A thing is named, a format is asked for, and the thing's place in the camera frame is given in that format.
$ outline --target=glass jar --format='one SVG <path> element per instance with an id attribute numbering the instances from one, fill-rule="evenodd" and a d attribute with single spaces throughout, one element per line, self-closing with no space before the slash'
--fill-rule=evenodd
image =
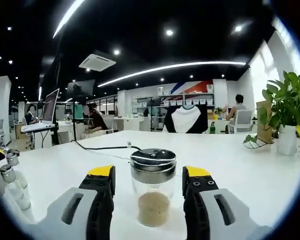
<path id="1" fill-rule="evenodd" d="M 144 149 L 131 155 L 137 218 L 143 225 L 158 227 L 167 221 L 175 188 L 176 164 L 176 155 L 165 149 Z"/>

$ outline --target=black ceiling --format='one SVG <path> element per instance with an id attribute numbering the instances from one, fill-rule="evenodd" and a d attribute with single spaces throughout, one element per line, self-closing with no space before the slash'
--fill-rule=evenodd
<path id="1" fill-rule="evenodd" d="M 75 0 L 0 0 L 0 76 L 12 81 L 16 102 L 38 100 L 56 87 L 57 53 L 62 53 L 58 87 L 72 79 L 104 83 L 146 69 L 198 61 L 248 62 L 273 32 L 273 13 L 262 0 L 85 0 L 53 39 L 54 32 Z M 234 33 L 237 25 L 244 25 Z M 173 30 L 171 37 L 167 29 Z M 113 49 L 121 50 L 113 55 Z M 112 55 L 117 63 L 86 73 L 79 64 L 94 50 Z M 95 89 L 97 97 L 164 83 L 221 78 L 237 81 L 247 66 L 183 67 L 135 76 Z"/>

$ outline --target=laptop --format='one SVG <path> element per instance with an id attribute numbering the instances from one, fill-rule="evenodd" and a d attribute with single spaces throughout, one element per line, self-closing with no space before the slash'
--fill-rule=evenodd
<path id="1" fill-rule="evenodd" d="M 46 96 L 45 104 L 43 107 L 42 121 L 35 124 L 23 126 L 21 128 L 21 132 L 23 134 L 38 131 L 38 130 L 44 130 L 44 129 L 49 130 L 55 126 L 52 122 L 54 119 L 58 94 L 59 94 L 59 88 L 53 91 L 52 93 L 50 93 L 48 96 Z"/>

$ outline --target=white pot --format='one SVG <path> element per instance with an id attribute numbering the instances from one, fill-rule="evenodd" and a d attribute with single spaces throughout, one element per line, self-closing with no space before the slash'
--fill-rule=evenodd
<path id="1" fill-rule="evenodd" d="M 279 128 L 277 152 L 279 154 L 294 156 L 297 151 L 296 126 L 282 125 Z"/>

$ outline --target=green bottle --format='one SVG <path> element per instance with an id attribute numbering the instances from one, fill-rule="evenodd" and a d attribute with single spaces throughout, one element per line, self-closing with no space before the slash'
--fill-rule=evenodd
<path id="1" fill-rule="evenodd" d="M 216 133 L 216 127 L 215 127 L 215 122 L 214 121 L 211 123 L 209 133 L 210 134 L 215 134 Z"/>

